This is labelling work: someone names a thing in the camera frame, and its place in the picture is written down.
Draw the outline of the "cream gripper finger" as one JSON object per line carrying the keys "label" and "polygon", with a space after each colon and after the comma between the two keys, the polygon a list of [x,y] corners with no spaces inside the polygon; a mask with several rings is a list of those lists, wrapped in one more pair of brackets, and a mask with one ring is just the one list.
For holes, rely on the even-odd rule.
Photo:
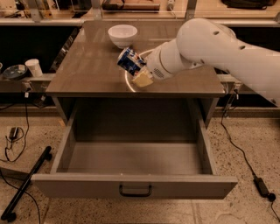
{"label": "cream gripper finger", "polygon": [[136,73],[136,75],[132,78],[132,83],[139,88],[144,88],[153,83],[153,78],[150,72],[144,69]]}

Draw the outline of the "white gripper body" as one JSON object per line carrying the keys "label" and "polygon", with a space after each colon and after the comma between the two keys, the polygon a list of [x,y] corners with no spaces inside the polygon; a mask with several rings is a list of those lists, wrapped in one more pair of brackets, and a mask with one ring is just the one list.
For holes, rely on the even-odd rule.
{"label": "white gripper body", "polygon": [[200,63],[185,59],[179,52],[176,39],[173,39],[155,48],[147,56],[146,66],[155,79],[166,80],[181,71],[200,67]]}

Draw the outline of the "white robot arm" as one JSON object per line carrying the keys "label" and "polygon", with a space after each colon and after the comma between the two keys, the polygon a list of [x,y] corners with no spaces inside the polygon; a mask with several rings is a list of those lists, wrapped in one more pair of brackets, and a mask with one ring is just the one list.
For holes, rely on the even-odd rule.
{"label": "white robot arm", "polygon": [[242,42],[231,29],[204,18],[185,22],[175,39],[156,47],[132,82],[143,88],[204,65],[228,72],[280,106],[280,52]]}

